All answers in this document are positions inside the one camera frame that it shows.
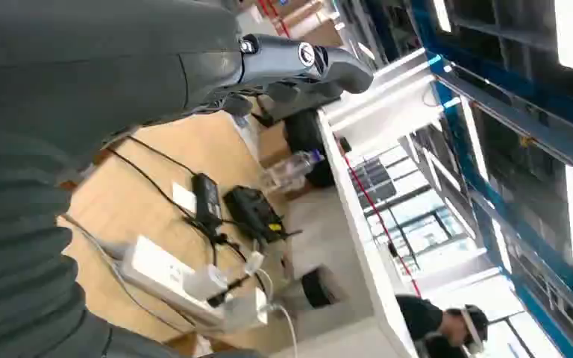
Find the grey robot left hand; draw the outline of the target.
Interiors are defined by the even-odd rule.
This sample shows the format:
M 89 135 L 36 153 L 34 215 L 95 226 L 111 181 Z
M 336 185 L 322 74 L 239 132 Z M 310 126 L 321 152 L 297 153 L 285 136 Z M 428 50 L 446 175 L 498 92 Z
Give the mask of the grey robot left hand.
M 242 36 L 202 1 L 0 1 L 0 145 L 90 154 L 114 135 L 277 85 L 365 92 L 352 54 Z

